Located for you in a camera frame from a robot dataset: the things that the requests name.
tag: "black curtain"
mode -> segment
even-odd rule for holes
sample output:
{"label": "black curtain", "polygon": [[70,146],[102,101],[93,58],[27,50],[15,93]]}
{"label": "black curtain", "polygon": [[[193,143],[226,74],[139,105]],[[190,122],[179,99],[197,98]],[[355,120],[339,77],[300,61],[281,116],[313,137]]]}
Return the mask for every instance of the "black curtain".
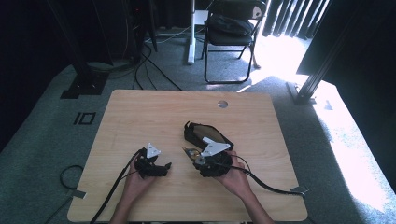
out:
{"label": "black curtain", "polygon": [[262,35],[312,38],[331,0],[271,0]]}
{"label": "black curtain", "polygon": [[[343,32],[347,32],[345,38],[338,39]],[[393,189],[396,189],[395,36],[395,1],[333,0],[297,71],[314,76],[334,43],[342,41],[324,80],[337,87]]]}
{"label": "black curtain", "polygon": [[36,1],[0,6],[0,151],[70,62]]}

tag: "sunlight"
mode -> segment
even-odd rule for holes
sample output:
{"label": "sunlight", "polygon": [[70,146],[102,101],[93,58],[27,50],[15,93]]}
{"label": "sunlight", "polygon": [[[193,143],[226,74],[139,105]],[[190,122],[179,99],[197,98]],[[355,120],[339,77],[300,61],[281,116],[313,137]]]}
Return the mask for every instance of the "sunlight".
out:
{"label": "sunlight", "polygon": [[295,75],[310,41],[288,36],[260,36],[255,55],[261,70],[268,76]]}
{"label": "sunlight", "polygon": [[243,92],[247,89],[249,89],[250,87],[256,85],[257,83],[265,80],[266,78],[268,78],[267,75],[265,75],[264,73],[260,72],[260,70],[258,71],[252,71],[250,72],[250,81],[251,84],[247,85],[246,87],[242,88],[241,90],[237,91],[237,92]]}
{"label": "sunlight", "polygon": [[322,81],[315,93],[316,104],[313,107],[328,132],[349,192],[357,201],[358,209],[364,209],[360,207],[361,203],[384,213],[389,199],[381,187],[381,181],[384,181],[382,172],[347,107],[340,97],[329,95],[329,92],[337,90],[334,85]]}

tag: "folding chair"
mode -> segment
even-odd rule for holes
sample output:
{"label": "folding chair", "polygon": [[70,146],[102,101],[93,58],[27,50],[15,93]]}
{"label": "folding chair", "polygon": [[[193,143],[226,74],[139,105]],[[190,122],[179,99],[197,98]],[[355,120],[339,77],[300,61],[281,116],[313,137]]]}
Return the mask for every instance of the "folding chair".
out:
{"label": "folding chair", "polygon": [[[201,55],[203,59],[205,54],[205,81],[208,84],[240,84],[249,79],[257,34],[266,9],[265,2],[260,0],[214,0],[211,3],[205,22],[205,40]],[[251,30],[243,32],[247,24],[251,24]],[[209,45],[243,48],[209,49]],[[240,59],[247,47],[250,48],[250,59],[244,79],[211,81],[207,78],[208,52],[241,52],[238,57]]]}

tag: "black cable on floor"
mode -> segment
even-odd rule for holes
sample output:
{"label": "black cable on floor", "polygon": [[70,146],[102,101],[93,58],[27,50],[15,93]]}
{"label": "black cable on floor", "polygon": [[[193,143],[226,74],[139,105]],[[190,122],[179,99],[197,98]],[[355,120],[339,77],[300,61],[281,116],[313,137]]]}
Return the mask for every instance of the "black cable on floor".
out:
{"label": "black cable on floor", "polygon": [[[81,173],[82,173],[82,171],[84,170],[84,168],[82,168],[82,166],[80,166],[80,165],[71,165],[71,166],[68,166],[68,167],[66,167],[65,169],[63,169],[62,170],[62,172],[61,172],[61,174],[59,175],[59,178],[60,178],[60,181],[61,181],[61,184],[62,184],[62,186],[64,186],[66,189],[76,189],[77,188],[77,186],[69,186],[69,185],[67,185],[67,184],[65,184],[65,182],[64,182],[64,174],[67,172],[67,171],[69,171],[70,169],[74,169],[74,168],[78,168],[78,169],[80,169],[81,170]],[[71,201],[73,199],[73,196],[72,195],[68,195],[68,198],[66,199],[66,200],[64,200],[64,203],[62,203],[62,205],[54,212],[54,213],[52,213],[52,215],[49,217],[49,218],[47,218],[47,220],[46,220],[46,222],[45,222],[45,224],[48,224],[48,223],[50,223],[50,221]]]}
{"label": "black cable on floor", "polygon": [[[132,84],[132,89],[134,89],[134,84],[136,83],[138,86],[139,86],[139,88],[141,89],[141,90],[143,90],[143,86],[140,84],[140,82],[139,82],[139,80],[138,80],[138,71],[139,71],[139,68],[140,68],[140,66],[142,65],[142,64],[144,64],[145,65],[145,67],[146,67],[146,62],[150,62],[170,83],[172,83],[172,85],[174,85],[178,90],[180,90],[180,91],[182,91],[182,89],[171,79],[171,78],[169,78],[164,72],[163,72],[163,70],[161,69],[161,68],[159,68],[158,66],[157,66],[157,64],[155,64],[150,58],[149,58],[149,56],[151,55],[151,52],[152,52],[152,50],[151,50],[151,47],[150,46],[148,46],[146,43],[144,44],[144,46],[146,47],[146,48],[148,48],[148,55],[145,55],[143,52],[141,53],[141,55],[143,56],[143,58],[144,58],[144,60],[136,67],[136,69],[134,70],[134,82],[133,82],[133,84]],[[151,80],[151,78],[149,77],[149,72],[148,72],[148,70],[146,69],[146,74],[147,74],[147,76],[148,76],[148,81],[151,83],[151,85],[153,86],[153,88],[155,89],[155,90],[157,90],[157,87],[154,85],[154,83],[152,82],[152,80]]]}
{"label": "black cable on floor", "polygon": [[312,219],[312,217],[308,216],[307,219],[308,219],[312,224],[317,224],[317,223]]}

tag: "person's right hand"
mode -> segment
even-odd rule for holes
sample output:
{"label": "person's right hand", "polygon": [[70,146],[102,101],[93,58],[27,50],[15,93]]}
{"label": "person's right hand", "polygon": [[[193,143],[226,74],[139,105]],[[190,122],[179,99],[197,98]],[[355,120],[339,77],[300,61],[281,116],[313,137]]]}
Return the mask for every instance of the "person's right hand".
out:
{"label": "person's right hand", "polygon": [[134,163],[137,159],[134,159],[129,166],[129,173],[125,180],[124,190],[122,192],[121,199],[133,203],[144,194],[149,186],[157,179],[156,176],[145,176],[142,178],[140,174],[134,168]]}
{"label": "person's right hand", "polygon": [[[245,164],[238,161],[235,151],[227,151],[227,153],[233,160],[233,166],[245,169]],[[239,198],[247,197],[253,193],[248,183],[247,175],[241,170],[231,168],[227,174],[214,178]]]}

